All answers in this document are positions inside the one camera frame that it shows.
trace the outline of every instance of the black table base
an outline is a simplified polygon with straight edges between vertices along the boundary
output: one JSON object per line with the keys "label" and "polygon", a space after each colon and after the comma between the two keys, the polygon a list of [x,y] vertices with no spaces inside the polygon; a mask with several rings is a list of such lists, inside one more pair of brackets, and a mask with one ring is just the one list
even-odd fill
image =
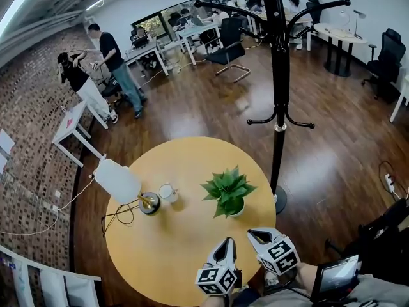
{"label": "black table base", "polygon": [[338,40],[338,48],[337,48],[337,58],[336,61],[332,61],[332,38],[328,39],[328,54],[327,54],[327,61],[324,63],[324,67],[330,73],[333,73],[338,76],[348,77],[351,76],[350,67],[352,61],[352,47],[353,44],[350,43],[348,47],[348,54],[346,56],[346,62],[341,62],[341,58],[344,54],[343,51],[343,42]]}

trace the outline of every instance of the paper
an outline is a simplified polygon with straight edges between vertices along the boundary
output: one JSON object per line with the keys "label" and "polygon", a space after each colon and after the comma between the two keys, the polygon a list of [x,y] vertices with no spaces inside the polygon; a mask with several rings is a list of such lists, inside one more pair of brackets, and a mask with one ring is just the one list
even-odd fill
{"label": "paper", "polygon": [[7,163],[7,159],[0,153],[0,174],[3,174],[6,163]]}
{"label": "paper", "polygon": [[12,148],[14,146],[14,141],[11,139],[10,136],[8,136],[7,133],[3,129],[0,130],[0,147],[8,154],[10,155],[10,152],[12,152]]}

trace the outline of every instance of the brick wall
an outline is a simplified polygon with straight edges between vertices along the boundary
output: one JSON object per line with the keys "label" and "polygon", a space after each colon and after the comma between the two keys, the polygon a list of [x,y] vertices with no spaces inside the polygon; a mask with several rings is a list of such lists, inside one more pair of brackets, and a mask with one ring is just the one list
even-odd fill
{"label": "brick wall", "polygon": [[[79,102],[68,82],[59,84],[56,76],[58,54],[76,49],[94,49],[81,25],[32,46],[0,69],[0,129],[15,142],[10,156],[0,151],[8,158],[0,175],[2,232],[42,231],[56,219],[49,206],[62,207],[72,198],[77,166],[51,141],[63,118],[60,105],[72,107]],[[82,64],[89,69],[95,59],[87,56]],[[85,114],[81,123],[87,129],[90,121]],[[81,153],[74,138],[63,145],[76,156]],[[56,190],[61,192],[60,199]],[[53,228],[39,235],[0,233],[0,244],[36,262],[68,270],[69,215],[67,208]],[[2,264],[0,273],[12,285],[10,272]]]}

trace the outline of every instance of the black metal coat rack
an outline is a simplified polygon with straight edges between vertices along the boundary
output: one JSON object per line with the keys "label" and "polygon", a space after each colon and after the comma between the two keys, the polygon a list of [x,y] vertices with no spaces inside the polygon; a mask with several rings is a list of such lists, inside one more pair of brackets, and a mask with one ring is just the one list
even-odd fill
{"label": "black metal coat rack", "polygon": [[204,1],[197,0],[195,2],[196,7],[210,7],[217,8],[220,10],[227,10],[235,13],[240,13],[243,15],[248,15],[258,22],[262,23],[263,28],[266,30],[267,34],[264,36],[255,35],[250,31],[242,28],[243,34],[249,35],[253,38],[258,38],[267,42],[271,46],[271,57],[273,66],[273,84],[274,84],[274,109],[271,117],[266,120],[247,120],[247,124],[264,124],[271,122],[275,117],[277,117],[276,124],[274,125],[275,136],[274,136],[274,154],[273,154],[273,164],[272,172],[270,178],[270,187],[272,192],[276,195],[277,201],[275,203],[276,213],[280,213],[287,204],[287,196],[285,191],[277,186],[279,179],[282,151],[284,148],[284,137],[287,125],[285,119],[287,118],[290,123],[313,129],[315,125],[313,123],[300,123],[296,122],[289,116],[288,104],[289,104],[289,39],[290,38],[300,38],[302,35],[311,30],[311,28],[306,27],[296,36],[291,36],[291,30],[295,25],[296,21],[302,16],[307,15],[318,10],[324,10],[328,8],[338,7],[338,6],[349,6],[351,5],[350,0],[338,0],[330,3],[319,4],[311,8],[307,8],[300,13],[296,14],[292,20],[287,25],[284,7],[282,0],[264,0],[265,9],[267,14],[267,20],[262,19],[255,13],[243,10],[241,8],[235,8],[231,6],[226,6],[217,3],[207,3]]}

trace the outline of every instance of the white pants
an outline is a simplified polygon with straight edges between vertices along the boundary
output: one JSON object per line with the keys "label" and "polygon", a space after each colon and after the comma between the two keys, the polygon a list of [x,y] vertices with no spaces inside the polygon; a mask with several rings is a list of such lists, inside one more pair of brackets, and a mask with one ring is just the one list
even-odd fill
{"label": "white pants", "polygon": [[77,94],[87,102],[102,118],[110,116],[108,102],[101,96],[96,84],[88,78]]}

